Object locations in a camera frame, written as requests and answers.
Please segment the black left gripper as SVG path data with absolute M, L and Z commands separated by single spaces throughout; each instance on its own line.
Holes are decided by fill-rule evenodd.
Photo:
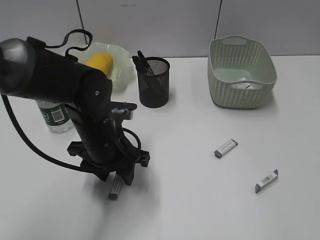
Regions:
M 114 172 L 140 164 L 147 168 L 150 153 L 135 147 L 126 138 L 120 116 L 103 110 L 102 117 L 93 119 L 75 107 L 66 106 L 81 141 L 72 141 L 67 147 L 70 156 L 78 156 L 97 169 Z

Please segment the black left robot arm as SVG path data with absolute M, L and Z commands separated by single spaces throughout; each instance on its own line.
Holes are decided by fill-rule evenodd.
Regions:
M 71 170 L 108 175 L 116 172 L 130 185 L 136 164 L 147 167 L 150 155 L 141 144 L 132 145 L 122 127 L 137 105 L 112 101 L 113 83 L 95 68 L 72 56 L 52 52 L 43 41 L 11 38 L 0 44 L 0 95 L 16 131 L 41 158 Z M 64 104 L 80 141 L 68 147 L 81 166 L 59 161 L 39 150 L 27 138 L 10 106 L 9 97 Z

